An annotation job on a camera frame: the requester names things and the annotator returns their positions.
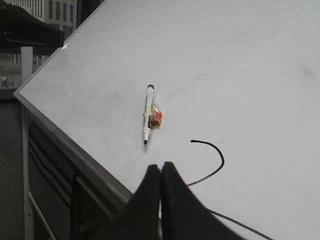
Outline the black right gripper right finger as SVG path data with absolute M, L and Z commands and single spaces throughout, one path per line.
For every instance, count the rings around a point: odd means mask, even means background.
M 172 162 L 161 171 L 161 224 L 164 240 L 242 240 L 210 214 L 187 187 Z

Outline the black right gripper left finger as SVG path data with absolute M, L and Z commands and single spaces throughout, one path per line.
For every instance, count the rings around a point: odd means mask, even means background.
M 92 239 L 158 240 L 160 178 L 157 165 L 149 165 L 139 187 L 123 210 Z

